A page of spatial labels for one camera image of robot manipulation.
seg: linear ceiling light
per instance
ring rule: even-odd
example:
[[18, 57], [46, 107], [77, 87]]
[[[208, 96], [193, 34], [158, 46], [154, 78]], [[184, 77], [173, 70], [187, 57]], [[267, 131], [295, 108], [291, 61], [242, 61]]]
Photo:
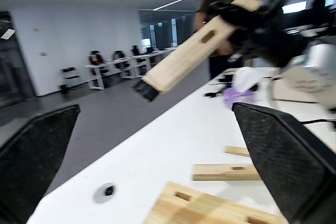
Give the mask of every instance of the linear ceiling light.
[[[138, 10], [147, 10], [147, 11], [154, 11], [153, 9], [138, 9]], [[194, 10], [157, 10], [159, 12], [179, 12], [179, 13], [194, 13]]]
[[170, 4], [166, 4], [166, 5], [160, 6], [160, 7], [158, 7], [158, 8], [155, 8], [154, 10], [160, 10], [160, 9], [165, 8], [165, 7], [167, 7], [167, 6], [176, 4], [176, 3], [180, 2], [180, 1], [183, 1], [183, 0], [174, 1], [174, 2], [172, 2], [172, 3], [170, 3]]

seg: wire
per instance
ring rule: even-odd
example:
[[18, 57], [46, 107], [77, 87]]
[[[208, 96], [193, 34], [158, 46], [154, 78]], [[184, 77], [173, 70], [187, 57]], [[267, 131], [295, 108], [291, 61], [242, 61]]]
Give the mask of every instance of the wire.
[[304, 124], [312, 124], [312, 123], [335, 123], [335, 121], [327, 120], [327, 119], [317, 119], [317, 120], [312, 120], [312, 121], [305, 121], [301, 122], [303, 125]]
[[317, 119], [317, 120], [312, 120], [312, 121], [305, 121], [301, 122], [303, 125], [305, 124], [312, 124], [312, 123], [332, 123], [334, 126], [334, 129], [336, 131], [336, 120], [327, 120], [327, 119]]

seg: wooden board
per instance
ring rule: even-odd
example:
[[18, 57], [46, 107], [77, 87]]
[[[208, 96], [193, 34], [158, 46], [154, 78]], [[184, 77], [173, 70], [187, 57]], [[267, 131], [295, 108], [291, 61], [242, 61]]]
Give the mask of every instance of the wooden board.
[[244, 156], [244, 157], [250, 156], [248, 149], [242, 148], [242, 147], [227, 146], [225, 147], [224, 152], [228, 154], [234, 154], [234, 155]]
[[[254, 11], [263, 3], [260, 0], [234, 0], [233, 4]], [[142, 78], [143, 81], [160, 92], [171, 90], [214, 52], [225, 39], [229, 38], [235, 29], [234, 26], [224, 22], [219, 16], [213, 18], [173, 53], [152, 68]]]
[[253, 164], [195, 165], [193, 180], [261, 180]]
[[278, 223], [275, 215], [168, 182], [144, 224]]
[[282, 215], [282, 213], [278, 214], [277, 224], [288, 224], [288, 221]]

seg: wooden plank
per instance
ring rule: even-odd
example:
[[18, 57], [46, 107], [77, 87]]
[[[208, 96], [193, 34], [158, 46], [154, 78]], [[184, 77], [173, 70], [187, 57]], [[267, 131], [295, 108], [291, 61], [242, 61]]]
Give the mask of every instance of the wooden plank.
[[277, 216], [168, 182], [144, 224], [277, 224]]
[[277, 224], [288, 224], [288, 221], [285, 219], [282, 213], [278, 214]]
[[195, 165], [193, 180], [261, 180], [253, 164]]
[[250, 156], [248, 149], [242, 148], [242, 147], [227, 146], [225, 147], [224, 152], [228, 154], [234, 154], [234, 155], [244, 156], [244, 157]]
[[[250, 11], [257, 10], [263, 4], [260, 0], [234, 0], [233, 3]], [[235, 29], [220, 17], [213, 18], [152, 68], [142, 78], [143, 81], [160, 92], [168, 92], [217, 49], [223, 40], [229, 38]]]

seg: white desk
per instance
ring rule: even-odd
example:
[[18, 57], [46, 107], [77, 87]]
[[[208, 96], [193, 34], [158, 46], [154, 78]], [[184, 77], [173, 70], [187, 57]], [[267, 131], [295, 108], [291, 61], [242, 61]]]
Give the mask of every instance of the white desk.
[[[192, 181], [194, 164], [251, 162], [248, 157], [223, 153], [226, 145], [245, 143], [222, 97], [203, 97], [218, 87], [201, 87], [47, 195], [28, 224], [140, 224], [169, 180], [275, 214], [275, 203], [260, 181]], [[258, 94], [259, 104], [269, 105], [265, 96], [265, 92]], [[327, 118], [316, 104], [277, 105], [299, 120]], [[328, 123], [309, 125], [309, 129], [334, 147]], [[93, 194], [105, 183], [116, 184], [116, 194], [108, 203], [97, 205]]]
[[[121, 67], [121, 78], [124, 78], [124, 79], [135, 78], [135, 73], [134, 73], [134, 69], [132, 68], [132, 62], [131, 61], [132, 61], [132, 58], [122, 58], [122, 59], [106, 62], [106, 63], [99, 64], [99, 65], [87, 65], [87, 66], [85, 66], [85, 68], [88, 68], [89, 70], [93, 70], [96, 73], [96, 78], [93, 78], [93, 79], [89, 80], [89, 88], [90, 89], [104, 90], [105, 86], [104, 86], [104, 83], [103, 83], [103, 80], [102, 80], [100, 68], [109, 67], [111, 65], [115, 65], [115, 64], [119, 64], [119, 63], [123, 63], [123, 62], [129, 62], [129, 64], [130, 64], [130, 74], [131, 75], [127, 76], [125, 74], [125, 69], [123, 67]], [[97, 80], [98, 86], [94, 85], [94, 83], [93, 83], [94, 80]]]

